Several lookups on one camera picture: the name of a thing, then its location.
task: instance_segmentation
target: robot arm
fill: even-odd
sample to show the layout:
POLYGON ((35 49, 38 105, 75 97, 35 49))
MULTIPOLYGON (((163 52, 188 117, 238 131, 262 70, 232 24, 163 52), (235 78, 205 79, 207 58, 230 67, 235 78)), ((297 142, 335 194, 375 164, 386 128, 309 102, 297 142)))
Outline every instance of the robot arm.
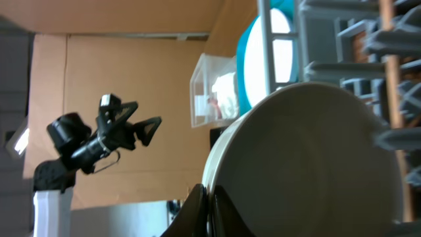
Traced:
POLYGON ((63 115, 47 127, 60 158, 35 169, 34 236, 70 236, 70 204, 79 169, 92 174, 107 168, 95 171, 95 164, 120 147, 134 150, 134 134, 144 146, 149 145, 162 120, 155 117, 130 124, 127 120, 136 109, 136 102, 121 104, 115 95, 104 95, 96 119, 98 129, 92 135, 77 113, 63 115))

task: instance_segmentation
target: wooden stick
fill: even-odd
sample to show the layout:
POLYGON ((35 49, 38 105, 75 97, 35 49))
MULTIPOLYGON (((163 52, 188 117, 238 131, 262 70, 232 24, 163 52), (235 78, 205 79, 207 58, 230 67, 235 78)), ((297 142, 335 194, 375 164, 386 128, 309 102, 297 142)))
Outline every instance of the wooden stick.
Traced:
MULTIPOLYGON (((395 16, 393 0, 380 0, 380 14, 382 16, 383 30, 392 30, 392 18, 395 16)), ((399 110, 400 97, 397 91, 397 86, 399 85, 401 77, 399 58, 396 55, 389 55, 386 57, 386 60, 386 83, 387 97, 389 101, 390 124, 392 128, 402 128, 404 127, 404 122, 399 110)), ((403 221, 411 222, 414 220, 414 213, 412 209, 410 188, 405 182, 407 164, 405 161, 404 151, 396 151, 396 158, 401 171, 403 185, 403 221)))

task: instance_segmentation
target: white plate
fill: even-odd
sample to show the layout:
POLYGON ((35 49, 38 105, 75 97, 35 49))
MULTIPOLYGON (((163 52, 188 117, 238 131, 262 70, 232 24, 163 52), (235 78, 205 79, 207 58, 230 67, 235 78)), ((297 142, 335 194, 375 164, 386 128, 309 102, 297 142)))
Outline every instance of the white plate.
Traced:
POLYGON ((383 236, 402 217, 392 153, 374 147, 380 129, 345 90, 283 88, 233 123, 203 174, 222 185, 256 236, 383 236))

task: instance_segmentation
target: plastic container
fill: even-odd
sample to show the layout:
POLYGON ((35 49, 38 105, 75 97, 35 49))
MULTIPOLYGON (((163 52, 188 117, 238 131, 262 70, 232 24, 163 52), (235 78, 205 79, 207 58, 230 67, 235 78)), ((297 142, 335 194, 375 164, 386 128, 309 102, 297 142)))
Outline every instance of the plastic container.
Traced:
POLYGON ((202 53, 190 80, 191 126, 239 115, 236 59, 202 53))

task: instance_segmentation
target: clear plastic bin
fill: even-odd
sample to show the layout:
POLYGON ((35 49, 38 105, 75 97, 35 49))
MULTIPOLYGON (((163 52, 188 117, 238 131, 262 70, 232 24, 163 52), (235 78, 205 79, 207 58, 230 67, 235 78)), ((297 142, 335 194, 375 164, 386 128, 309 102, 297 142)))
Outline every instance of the clear plastic bin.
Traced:
POLYGON ((190 80, 191 126, 239 116, 236 59, 202 53, 190 80))

